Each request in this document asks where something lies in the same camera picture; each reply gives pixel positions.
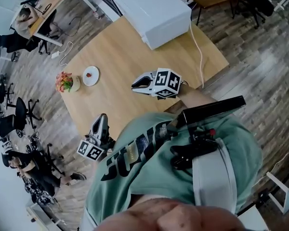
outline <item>hand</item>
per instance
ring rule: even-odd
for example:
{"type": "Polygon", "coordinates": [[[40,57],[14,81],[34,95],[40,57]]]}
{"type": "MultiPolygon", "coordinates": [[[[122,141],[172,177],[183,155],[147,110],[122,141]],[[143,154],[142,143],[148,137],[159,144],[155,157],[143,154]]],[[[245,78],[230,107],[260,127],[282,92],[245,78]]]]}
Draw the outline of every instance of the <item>hand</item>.
{"type": "Polygon", "coordinates": [[[19,172],[20,177],[23,177],[25,175],[24,171],[21,168],[17,168],[17,171],[19,172]]]}
{"type": "Polygon", "coordinates": [[[26,3],[25,5],[24,5],[24,8],[32,8],[32,6],[29,4],[29,3],[26,3]]]}

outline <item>black clamp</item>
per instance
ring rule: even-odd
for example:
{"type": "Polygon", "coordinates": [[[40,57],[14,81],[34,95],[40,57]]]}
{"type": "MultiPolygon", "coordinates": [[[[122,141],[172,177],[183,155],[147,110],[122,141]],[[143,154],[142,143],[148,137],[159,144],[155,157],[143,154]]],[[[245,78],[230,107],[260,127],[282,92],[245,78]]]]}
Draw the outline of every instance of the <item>black clamp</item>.
{"type": "Polygon", "coordinates": [[[190,136],[190,144],[172,146],[170,151],[174,157],[171,159],[171,166],[176,170],[185,170],[193,166],[192,161],[195,157],[216,151],[219,145],[213,139],[214,135],[214,129],[194,131],[190,136]]]}

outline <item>white box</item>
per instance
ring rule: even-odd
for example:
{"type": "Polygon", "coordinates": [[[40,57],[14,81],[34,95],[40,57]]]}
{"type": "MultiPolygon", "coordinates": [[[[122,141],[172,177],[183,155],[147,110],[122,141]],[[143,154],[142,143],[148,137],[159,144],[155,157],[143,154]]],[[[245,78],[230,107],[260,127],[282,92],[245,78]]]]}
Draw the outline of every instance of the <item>white box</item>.
{"type": "Polygon", "coordinates": [[[189,29],[192,10],[181,0],[114,1],[152,50],[189,29]]]}

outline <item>wooden floor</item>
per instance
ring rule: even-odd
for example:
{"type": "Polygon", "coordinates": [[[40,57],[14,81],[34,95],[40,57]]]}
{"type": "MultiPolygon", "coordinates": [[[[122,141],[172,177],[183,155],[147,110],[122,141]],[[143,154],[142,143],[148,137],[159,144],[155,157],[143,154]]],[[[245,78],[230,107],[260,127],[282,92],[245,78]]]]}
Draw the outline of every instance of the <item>wooden floor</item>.
{"type": "MultiPolygon", "coordinates": [[[[77,29],[76,19],[73,25],[68,22],[74,16],[82,16],[79,32],[73,37],[62,36],[64,47],[55,47],[54,51],[65,48],[71,40],[74,48],[64,62],[68,62],[90,39],[109,25],[109,20],[95,20],[91,10],[81,0],[66,0],[57,13],[59,26],[70,34],[77,29]]],[[[260,175],[271,170],[289,150],[289,6],[286,11],[278,11],[268,17],[265,24],[255,29],[250,14],[237,15],[233,20],[229,4],[203,10],[199,27],[216,44],[230,65],[205,84],[204,92],[221,100],[243,95],[246,107],[236,112],[243,124],[255,135],[263,150],[263,167],[260,175]]],[[[48,55],[39,55],[37,51],[21,54],[19,62],[7,67],[14,83],[16,97],[25,101],[39,99],[37,113],[43,118],[36,122],[43,145],[52,143],[54,155],[61,154],[64,160],[59,164],[65,172],[73,170],[87,175],[88,180],[72,187],[63,187],[56,195],[58,206],[53,212],[67,225],[64,230],[74,231],[79,225],[86,193],[92,178],[92,166],[78,156],[75,151],[80,137],[58,92],[55,91],[55,77],[63,69],[59,60],[48,55]]],[[[171,110],[182,108],[178,103],[171,110]]],[[[20,151],[27,144],[25,138],[11,134],[12,141],[20,151]]],[[[289,173],[289,156],[277,166],[274,174],[281,180],[289,173]]],[[[267,179],[255,186],[255,193],[249,203],[264,188],[272,188],[267,179]]],[[[289,230],[289,213],[281,216],[275,206],[268,201],[261,208],[269,228],[289,230]]]]}

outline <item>black table leg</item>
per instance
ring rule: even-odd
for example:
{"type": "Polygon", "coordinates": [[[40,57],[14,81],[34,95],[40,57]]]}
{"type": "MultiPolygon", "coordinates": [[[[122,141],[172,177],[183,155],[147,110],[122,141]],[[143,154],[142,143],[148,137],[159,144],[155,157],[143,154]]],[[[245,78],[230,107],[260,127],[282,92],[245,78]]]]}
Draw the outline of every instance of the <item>black table leg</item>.
{"type": "Polygon", "coordinates": [[[231,2],[231,1],[230,1],[230,7],[231,7],[232,19],[234,19],[234,18],[235,18],[235,15],[234,15],[234,13],[233,13],[233,6],[232,6],[232,2],[231,2]]]}
{"type": "Polygon", "coordinates": [[[198,19],[197,19],[197,23],[196,23],[196,25],[198,25],[198,23],[199,23],[199,19],[200,19],[200,14],[201,14],[201,7],[199,8],[199,14],[198,14],[198,19]]]}

